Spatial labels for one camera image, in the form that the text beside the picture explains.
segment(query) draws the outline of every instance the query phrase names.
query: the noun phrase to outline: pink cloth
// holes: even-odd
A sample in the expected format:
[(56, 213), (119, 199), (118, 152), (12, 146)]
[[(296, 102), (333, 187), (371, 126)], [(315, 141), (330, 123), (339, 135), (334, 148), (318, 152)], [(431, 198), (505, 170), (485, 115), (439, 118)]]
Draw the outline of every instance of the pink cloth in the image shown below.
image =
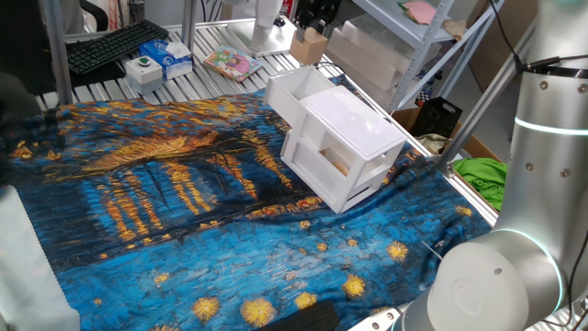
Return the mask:
[(402, 5), (411, 12), (419, 24), (431, 24), (437, 11), (435, 7), (425, 1), (413, 1)]

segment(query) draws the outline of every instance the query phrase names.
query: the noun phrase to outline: white metal shelf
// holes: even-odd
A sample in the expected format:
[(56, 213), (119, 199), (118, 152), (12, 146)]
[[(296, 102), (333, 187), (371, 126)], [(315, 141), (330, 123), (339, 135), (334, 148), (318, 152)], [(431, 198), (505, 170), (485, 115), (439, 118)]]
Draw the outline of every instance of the white metal shelf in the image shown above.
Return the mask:
[[(420, 25), (411, 20), (398, 6), (398, 1), (354, 0), (354, 2), (415, 49), (423, 45), (424, 35), (429, 26)], [(444, 29), (439, 29), (433, 37), (433, 42), (447, 40), (453, 40), (453, 37)]]

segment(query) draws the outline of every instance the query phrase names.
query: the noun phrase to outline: green cloth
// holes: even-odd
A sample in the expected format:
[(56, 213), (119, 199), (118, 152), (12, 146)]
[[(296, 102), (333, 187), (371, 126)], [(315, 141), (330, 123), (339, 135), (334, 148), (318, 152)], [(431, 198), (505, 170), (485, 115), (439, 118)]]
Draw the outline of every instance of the green cloth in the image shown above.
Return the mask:
[(503, 206), (504, 183), (508, 165), (491, 158), (463, 159), (453, 168), (497, 211)]

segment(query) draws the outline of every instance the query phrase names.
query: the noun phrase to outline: tissue box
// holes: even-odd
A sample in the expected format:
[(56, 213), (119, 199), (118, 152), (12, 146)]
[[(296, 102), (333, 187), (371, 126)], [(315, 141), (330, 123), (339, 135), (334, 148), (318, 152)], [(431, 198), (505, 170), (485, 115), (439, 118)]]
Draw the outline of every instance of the tissue box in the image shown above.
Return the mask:
[(149, 56), (159, 63), (164, 70), (164, 78), (172, 79), (192, 72), (192, 60), (190, 56), (176, 58), (172, 53), (166, 51), (168, 42), (153, 40), (139, 46), (141, 56)]

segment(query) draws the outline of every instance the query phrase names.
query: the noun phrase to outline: wooden block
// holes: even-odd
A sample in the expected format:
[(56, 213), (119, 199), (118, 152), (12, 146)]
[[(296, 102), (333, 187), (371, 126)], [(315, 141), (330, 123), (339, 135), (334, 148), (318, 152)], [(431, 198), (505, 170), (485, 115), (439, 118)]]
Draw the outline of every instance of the wooden block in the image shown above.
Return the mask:
[(294, 34), (290, 54), (303, 65), (320, 62), (329, 40), (313, 28), (306, 29), (304, 41), (300, 42)]

